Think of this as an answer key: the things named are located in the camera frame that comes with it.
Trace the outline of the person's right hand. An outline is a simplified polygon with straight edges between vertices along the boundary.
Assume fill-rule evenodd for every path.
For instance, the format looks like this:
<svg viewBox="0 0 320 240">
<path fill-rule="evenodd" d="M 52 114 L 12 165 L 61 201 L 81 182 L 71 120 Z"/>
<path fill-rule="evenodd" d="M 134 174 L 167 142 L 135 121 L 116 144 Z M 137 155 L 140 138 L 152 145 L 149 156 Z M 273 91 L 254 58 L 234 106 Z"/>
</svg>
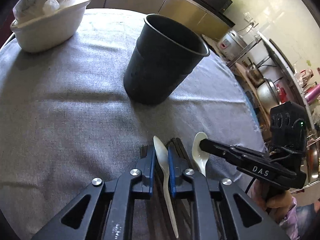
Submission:
<svg viewBox="0 0 320 240">
<path fill-rule="evenodd" d="M 276 223 L 280 223 L 280 221 L 285 218 L 292 206 L 292 195 L 289 191 L 284 191 L 281 194 L 269 198 L 268 201 L 265 201 L 262 197 L 262 193 L 266 188 L 266 184 L 260 182 L 259 180 L 256 180 L 253 183 L 252 188 L 250 189 L 251 198 L 263 211 L 271 208 L 273 211 L 271 217 Z"/>
</svg>

